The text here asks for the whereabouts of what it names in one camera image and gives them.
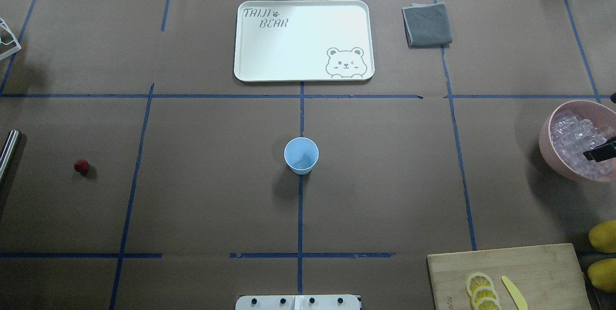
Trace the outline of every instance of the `tray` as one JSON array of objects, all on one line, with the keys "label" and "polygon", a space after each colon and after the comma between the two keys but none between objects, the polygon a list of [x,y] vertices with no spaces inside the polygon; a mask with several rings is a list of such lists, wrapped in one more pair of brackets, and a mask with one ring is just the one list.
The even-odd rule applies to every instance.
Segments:
[{"label": "tray", "polygon": [[245,1],[237,10],[235,76],[244,82],[368,80],[368,6],[358,0]]},{"label": "tray", "polygon": [[483,272],[494,286],[504,310],[515,304],[501,277],[519,288],[531,310],[591,310],[584,278],[572,244],[428,255],[436,310],[470,310],[466,277]]}]

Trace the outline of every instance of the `plastic knife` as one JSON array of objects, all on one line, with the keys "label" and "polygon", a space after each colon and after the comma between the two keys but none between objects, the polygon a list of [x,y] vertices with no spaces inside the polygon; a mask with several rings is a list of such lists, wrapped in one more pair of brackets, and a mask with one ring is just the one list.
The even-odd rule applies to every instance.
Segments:
[{"label": "plastic knife", "polygon": [[507,288],[507,291],[513,298],[515,306],[517,306],[518,310],[528,310],[528,304],[526,303],[526,299],[524,299],[522,293],[520,293],[520,290],[517,289],[513,282],[511,282],[511,280],[508,279],[508,277],[506,276],[501,277],[501,280],[504,286]]}]

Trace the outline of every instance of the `bowl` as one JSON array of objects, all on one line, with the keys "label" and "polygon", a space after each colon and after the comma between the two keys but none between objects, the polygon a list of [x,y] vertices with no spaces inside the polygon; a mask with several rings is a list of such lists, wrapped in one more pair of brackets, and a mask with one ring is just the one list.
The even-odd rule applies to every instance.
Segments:
[{"label": "bowl", "polygon": [[592,121],[594,126],[610,126],[613,129],[616,129],[616,113],[604,106],[603,104],[599,104],[589,100],[572,100],[567,103],[561,104],[550,117],[545,121],[543,127],[541,128],[541,133],[539,133],[539,149],[541,150],[541,155],[543,159],[550,165],[550,167],[558,174],[561,174],[565,178],[571,179],[573,181],[579,182],[612,182],[616,181],[616,158],[610,159],[612,162],[612,167],[614,170],[605,174],[598,179],[590,179],[581,174],[576,173],[569,167],[563,159],[556,152],[556,148],[554,148],[554,141],[552,139],[552,120],[554,119],[554,115],[560,113],[561,111],[571,110],[574,114],[579,115],[583,119],[589,119]]}]

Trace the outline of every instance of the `lemon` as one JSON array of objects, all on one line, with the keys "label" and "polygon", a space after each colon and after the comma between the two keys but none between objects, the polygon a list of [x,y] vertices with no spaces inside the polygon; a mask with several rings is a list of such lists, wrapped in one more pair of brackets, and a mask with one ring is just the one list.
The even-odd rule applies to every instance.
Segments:
[{"label": "lemon", "polygon": [[494,283],[488,275],[485,275],[482,272],[472,273],[468,276],[468,278],[466,278],[466,293],[468,293],[469,297],[472,297],[473,292],[475,292],[477,288],[480,288],[481,286],[494,288],[493,285]]},{"label": "lemon", "polygon": [[475,310],[501,310],[501,307],[496,299],[485,297],[475,304]]},{"label": "lemon", "polygon": [[588,278],[599,290],[616,292],[616,258],[602,259],[588,267]]},{"label": "lemon", "polygon": [[499,302],[499,295],[496,290],[494,290],[491,286],[481,286],[476,288],[473,292],[473,296],[471,296],[471,304],[475,307],[475,305],[485,297],[490,297]]},{"label": "lemon", "polygon": [[604,253],[616,252],[616,220],[596,225],[588,233],[592,247]]}]

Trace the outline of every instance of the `gray towel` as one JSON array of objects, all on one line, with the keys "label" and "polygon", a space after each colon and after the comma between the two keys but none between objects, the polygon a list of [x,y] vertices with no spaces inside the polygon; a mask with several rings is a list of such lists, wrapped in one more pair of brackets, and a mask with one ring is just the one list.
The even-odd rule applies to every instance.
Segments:
[{"label": "gray towel", "polygon": [[402,9],[409,47],[434,47],[451,43],[451,29],[444,3],[418,4]]}]

